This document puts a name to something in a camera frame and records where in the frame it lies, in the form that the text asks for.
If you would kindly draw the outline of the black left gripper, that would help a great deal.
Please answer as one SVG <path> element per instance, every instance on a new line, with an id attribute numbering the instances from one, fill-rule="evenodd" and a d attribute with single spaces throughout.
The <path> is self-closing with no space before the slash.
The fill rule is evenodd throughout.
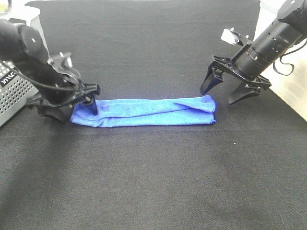
<path id="1" fill-rule="evenodd" d="M 75 105 L 81 103 L 82 114 L 98 114 L 95 96 L 100 94 L 97 83 L 84 84 L 77 76 L 69 76 L 56 71 L 38 73 L 26 71 L 26 76 L 36 83 L 38 93 L 26 102 L 28 107 L 36 107 L 40 116 L 47 116 L 67 122 Z"/>

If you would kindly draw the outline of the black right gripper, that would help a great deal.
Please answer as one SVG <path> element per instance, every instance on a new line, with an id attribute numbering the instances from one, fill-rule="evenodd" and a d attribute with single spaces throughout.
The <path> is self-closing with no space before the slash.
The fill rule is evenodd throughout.
<path id="1" fill-rule="evenodd" d="M 251 44 L 244 45 L 232 58 L 213 56 L 213 62 L 208 67 L 200 93 L 206 94 L 213 87 L 224 82 L 223 73 L 227 72 L 242 81 L 229 95 L 229 104 L 259 96 L 260 88 L 266 90 L 271 87 L 270 81 L 261 76 L 269 65 L 271 63 L 261 57 Z"/>

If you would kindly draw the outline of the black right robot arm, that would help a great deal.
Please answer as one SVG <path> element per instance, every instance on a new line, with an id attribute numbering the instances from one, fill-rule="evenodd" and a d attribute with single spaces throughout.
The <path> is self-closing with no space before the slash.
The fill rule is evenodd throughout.
<path id="1" fill-rule="evenodd" d="M 229 104 L 249 97 L 258 96 L 262 89 L 270 88 L 269 79 L 261 73 L 277 59 L 288 55 L 288 49 L 301 43 L 307 37 L 307 2 L 287 0 L 283 3 L 271 24 L 254 40 L 233 29 L 224 29 L 221 39 L 240 47 L 232 57 L 213 56 L 204 82 L 200 87 L 205 95 L 217 84 L 222 83 L 223 73 L 228 73 L 241 81 L 229 95 Z"/>

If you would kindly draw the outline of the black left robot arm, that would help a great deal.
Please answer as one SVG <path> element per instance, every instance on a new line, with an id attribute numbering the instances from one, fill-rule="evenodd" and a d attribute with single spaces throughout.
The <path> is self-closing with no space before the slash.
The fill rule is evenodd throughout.
<path id="1" fill-rule="evenodd" d="M 37 29 L 2 19 L 0 62 L 5 61 L 12 61 L 17 68 L 14 72 L 38 89 L 25 105 L 36 107 L 40 116 L 67 122 L 78 104 L 97 114 L 95 96 L 100 94 L 99 85 L 82 82 L 70 52 L 51 56 Z"/>

